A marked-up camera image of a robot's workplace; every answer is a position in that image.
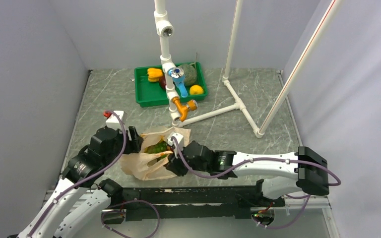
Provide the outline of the green fake grape bunch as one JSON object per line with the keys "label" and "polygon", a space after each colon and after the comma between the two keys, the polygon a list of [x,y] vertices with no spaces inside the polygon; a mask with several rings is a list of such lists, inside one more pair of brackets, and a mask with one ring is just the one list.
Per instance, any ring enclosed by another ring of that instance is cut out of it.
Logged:
{"label": "green fake grape bunch", "polygon": [[165,152],[168,150],[169,150],[169,148],[168,148],[167,142],[165,142],[162,139],[157,144],[154,144],[154,145],[151,145],[151,146],[148,146],[147,148],[145,148],[144,152],[146,154],[159,154],[159,153],[162,154],[160,157],[153,159],[148,164],[149,165],[155,164],[156,162],[160,161],[161,159],[164,159],[165,157],[167,157],[168,154],[166,154]]}

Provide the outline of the translucent orange plastic bag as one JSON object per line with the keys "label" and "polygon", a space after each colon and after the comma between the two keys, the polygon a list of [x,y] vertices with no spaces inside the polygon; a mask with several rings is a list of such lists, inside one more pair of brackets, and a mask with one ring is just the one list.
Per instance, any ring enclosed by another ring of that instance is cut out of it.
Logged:
{"label": "translucent orange plastic bag", "polygon": [[168,150],[165,153],[167,157],[161,159],[155,164],[149,165],[148,163],[153,159],[160,157],[162,154],[146,154],[145,148],[157,144],[161,139],[167,142],[167,137],[172,132],[180,133],[184,136],[184,144],[190,143],[191,130],[178,127],[152,127],[140,136],[143,138],[141,150],[138,153],[124,154],[118,160],[122,171],[130,176],[134,176],[139,180],[158,180],[158,179],[171,179],[176,175],[166,169],[168,163],[168,156],[173,154]]}

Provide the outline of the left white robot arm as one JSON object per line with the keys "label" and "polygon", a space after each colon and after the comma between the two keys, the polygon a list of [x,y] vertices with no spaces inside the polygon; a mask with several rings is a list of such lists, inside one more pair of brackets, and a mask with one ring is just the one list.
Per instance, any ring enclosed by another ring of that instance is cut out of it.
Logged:
{"label": "left white robot arm", "polygon": [[71,158],[54,192],[32,222],[15,238],[70,238],[103,209],[117,208],[123,201],[123,188],[111,179],[99,183],[91,198],[79,207],[75,203],[120,155],[139,152],[143,138],[134,126],[105,126]]}

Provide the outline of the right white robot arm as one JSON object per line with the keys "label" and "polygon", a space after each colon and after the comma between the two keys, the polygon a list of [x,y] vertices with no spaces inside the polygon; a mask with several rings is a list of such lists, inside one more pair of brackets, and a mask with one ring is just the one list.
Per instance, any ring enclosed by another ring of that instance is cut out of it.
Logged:
{"label": "right white robot arm", "polygon": [[167,170],[177,176],[192,173],[206,179],[229,179],[244,176],[270,176],[254,191],[254,201],[267,205],[283,195],[302,191],[309,195],[329,195],[327,160],[309,147],[278,155],[256,155],[230,150],[211,150],[196,141],[181,145],[168,139],[173,154]]}

